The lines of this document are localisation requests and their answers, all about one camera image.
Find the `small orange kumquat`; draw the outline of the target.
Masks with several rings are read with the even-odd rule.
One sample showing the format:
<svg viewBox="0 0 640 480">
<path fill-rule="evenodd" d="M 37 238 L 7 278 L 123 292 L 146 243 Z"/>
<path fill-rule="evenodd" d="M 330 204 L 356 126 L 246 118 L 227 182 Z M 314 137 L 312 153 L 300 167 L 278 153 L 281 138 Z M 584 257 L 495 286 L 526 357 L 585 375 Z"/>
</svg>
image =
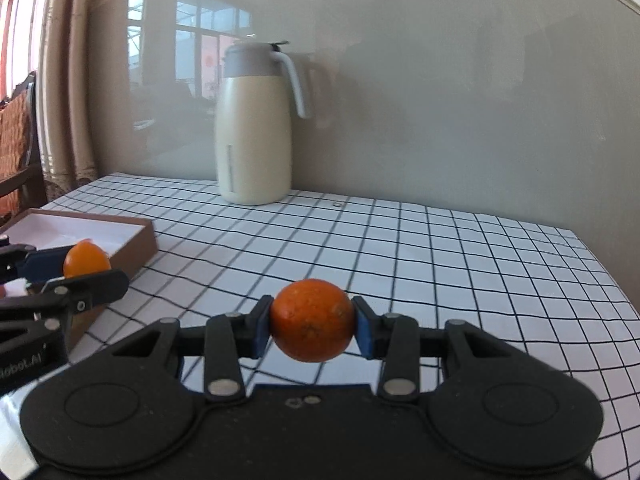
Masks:
<svg viewBox="0 0 640 480">
<path fill-rule="evenodd" d="M 111 260 L 104 250 L 92 240 L 81 240 L 65 256 L 64 278 L 95 274 L 111 270 Z"/>
</svg>

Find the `orange tangerine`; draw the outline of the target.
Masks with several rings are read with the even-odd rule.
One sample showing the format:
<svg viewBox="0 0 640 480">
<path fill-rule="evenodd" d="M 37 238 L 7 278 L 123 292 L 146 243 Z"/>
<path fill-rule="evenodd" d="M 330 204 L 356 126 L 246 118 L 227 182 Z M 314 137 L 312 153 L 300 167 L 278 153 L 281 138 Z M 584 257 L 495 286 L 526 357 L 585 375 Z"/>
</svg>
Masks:
<svg viewBox="0 0 640 480">
<path fill-rule="evenodd" d="M 356 330 L 356 313 L 343 289 L 307 278 L 277 294 L 269 324 L 272 339 L 289 358 L 321 363 L 347 349 Z"/>
</svg>

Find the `wooden sofa woven back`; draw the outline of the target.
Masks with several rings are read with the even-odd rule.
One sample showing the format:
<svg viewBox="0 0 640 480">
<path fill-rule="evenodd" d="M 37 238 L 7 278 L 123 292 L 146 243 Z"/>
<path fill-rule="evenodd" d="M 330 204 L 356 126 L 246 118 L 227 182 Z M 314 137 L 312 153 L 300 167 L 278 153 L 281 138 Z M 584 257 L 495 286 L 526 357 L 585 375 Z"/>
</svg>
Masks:
<svg viewBox="0 0 640 480">
<path fill-rule="evenodd" d="M 47 203 L 36 117 L 36 73 L 1 101 L 1 224 Z"/>
</svg>

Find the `white tray brown rim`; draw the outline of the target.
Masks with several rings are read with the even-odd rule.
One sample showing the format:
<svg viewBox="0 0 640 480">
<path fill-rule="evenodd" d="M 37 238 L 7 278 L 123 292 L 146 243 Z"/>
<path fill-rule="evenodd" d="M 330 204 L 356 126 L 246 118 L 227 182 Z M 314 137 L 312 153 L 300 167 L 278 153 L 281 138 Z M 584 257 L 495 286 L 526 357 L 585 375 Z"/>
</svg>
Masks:
<svg viewBox="0 0 640 480">
<path fill-rule="evenodd" d="M 110 257 L 112 268 L 124 271 L 130 278 L 158 252 L 153 223 L 143 218 L 29 209 L 1 228 L 1 247 L 9 244 L 26 244 L 36 249 L 73 247 L 81 240 L 92 240 L 100 246 Z M 27 296 L 29 283 L 32 282 L 24 278 L 1 282 L 1 299 Z"/>
</svg>

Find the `checkered white tablecloth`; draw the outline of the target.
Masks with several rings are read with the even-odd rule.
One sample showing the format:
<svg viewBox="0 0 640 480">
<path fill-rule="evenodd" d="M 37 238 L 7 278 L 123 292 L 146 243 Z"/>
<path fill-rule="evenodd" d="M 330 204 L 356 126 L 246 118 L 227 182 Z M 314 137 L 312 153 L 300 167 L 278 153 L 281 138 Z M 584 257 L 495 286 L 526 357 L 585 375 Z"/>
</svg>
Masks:
<svg viewBox="0 0 640 480">
<path fill-rule="evenodd" d="M 6 479 L 634 479 L 639 317 L 569 230 L 317 192 L 227 204 L 111 176 L 43 209 L 143 218 L 158 252 L 67 362 L 1 400 Z M 246 398 L 204 396 L 205 325 L 307 278 L 420 326 L 420 394 L 376 395 L 355 334 L 270 335 Z"/>
</svg>

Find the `beige lace curtain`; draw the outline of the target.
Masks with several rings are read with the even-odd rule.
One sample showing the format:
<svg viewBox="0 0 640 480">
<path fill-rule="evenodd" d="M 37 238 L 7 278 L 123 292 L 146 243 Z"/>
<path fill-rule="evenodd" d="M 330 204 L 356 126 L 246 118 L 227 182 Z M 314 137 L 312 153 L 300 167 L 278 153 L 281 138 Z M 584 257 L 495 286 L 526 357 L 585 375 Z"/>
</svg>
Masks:
<svg viewBox="0 0 640 480">
<path fill-rule="evenodd" d="M 50 200 L 96 180 L 89 127 L 91 0 L 1 0 L 1 94 L 35 75 L 35 120 Z"/>
</svg>

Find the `cream thermos jug grey lid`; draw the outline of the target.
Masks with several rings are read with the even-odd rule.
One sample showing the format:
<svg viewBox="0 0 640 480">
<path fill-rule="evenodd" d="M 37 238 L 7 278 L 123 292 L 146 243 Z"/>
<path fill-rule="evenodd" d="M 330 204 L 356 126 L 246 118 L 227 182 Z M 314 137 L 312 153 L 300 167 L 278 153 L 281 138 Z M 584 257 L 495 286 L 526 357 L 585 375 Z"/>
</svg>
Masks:
<svg viewBox="0 0 640 480">
<path fill-rule="evenodd" d="M 282 200 L 292 188 L 292 110 L 311 118 L 308 80 L 280 42 L 224 52 L 215 116 L 219 193 L 238 205 Z"/>
</svg>

